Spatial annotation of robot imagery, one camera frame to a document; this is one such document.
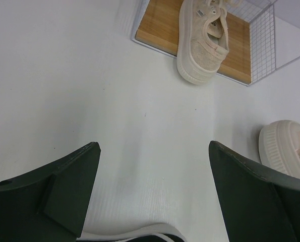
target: sneaker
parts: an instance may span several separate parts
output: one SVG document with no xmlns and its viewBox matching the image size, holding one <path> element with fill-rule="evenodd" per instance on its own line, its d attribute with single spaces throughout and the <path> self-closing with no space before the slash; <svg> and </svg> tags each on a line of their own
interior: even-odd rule
<svg viewBox="0 0 300 242">
<path fill-rule="evenodd" d="M 77 241 L 100 242 L 187 242 L 185 237 L 174 227 L 168 224 L 154 224 L 127 233 L 117 235 L 96 235 L 84 232 Z"/>
<path fill-rule="evenodd" d="M 300 124 L 281 120 L 263 127 L 259 152 L 263 165 L 300 179 Z"/>
<path fill-rule="evenodd" d="M 223 0 L 184 0 L 179 14 L 177 69 L 193 84 L 204 84 L 229 53 Z"/>
</svg>

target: white floor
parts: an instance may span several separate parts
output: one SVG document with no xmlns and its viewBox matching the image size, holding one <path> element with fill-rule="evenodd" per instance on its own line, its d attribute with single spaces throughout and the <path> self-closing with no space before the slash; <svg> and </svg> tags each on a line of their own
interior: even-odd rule
<svg viewBox="0 0 300 242">
<path fill-rule="evenodd" d="M 174 59 L 130 41 L 137 3 L 0 1 L 0 181 L 97 141 L 86 232 L 166 222 L 191 242 L 228 241 L 208 144 L 258 160 L 262 125 L 300 121 L 300 89 L 274 112 L 288 71 L 250 88 L 186 83 Z"/>
</svg>

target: wire mesh grid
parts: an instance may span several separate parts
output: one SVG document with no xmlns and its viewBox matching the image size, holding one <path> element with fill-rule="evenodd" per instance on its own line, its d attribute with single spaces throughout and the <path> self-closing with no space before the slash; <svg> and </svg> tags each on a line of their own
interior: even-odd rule
<svg viewBox="0 0 300 242">
<path fill-rule="evenodd" d="M 276 69 L 274 22 L 271 5 L 250 24 L 252 83 Z"/>
<path fill-rule="evenodd" d="M 227 11 L 250 23 L 270 5 L 270 0 L 245 0 L 237 7 L 228 5 Z"/>
</svg>

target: shoe tongue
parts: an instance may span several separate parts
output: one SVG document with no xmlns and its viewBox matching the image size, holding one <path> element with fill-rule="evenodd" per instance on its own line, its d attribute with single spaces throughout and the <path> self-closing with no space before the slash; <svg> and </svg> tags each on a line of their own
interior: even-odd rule
<svg viewBox="0 0 300 242">
<path fill-rule="evenodd" d="M 214 22 L 210 23 L 208 25 L 207 32 L 215 38 L 221 38 L 223 34 L 223 28 L 221 26 L 220 19 L 217 19 Z"/>
</svg>

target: shoe label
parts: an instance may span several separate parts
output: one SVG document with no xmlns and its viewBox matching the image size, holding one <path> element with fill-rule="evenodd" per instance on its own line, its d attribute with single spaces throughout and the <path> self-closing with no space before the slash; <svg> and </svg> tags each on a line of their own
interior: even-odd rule
<svg viewBox="0 0 300 242">
<path fill-rule="evenodd" d="M 201 10 L 198 10 L 198 11 L 197 11 L 197 14 L 199 15 L 199 17 L 202 17 L 202 16 L 205 15 Z"/>
</svg>

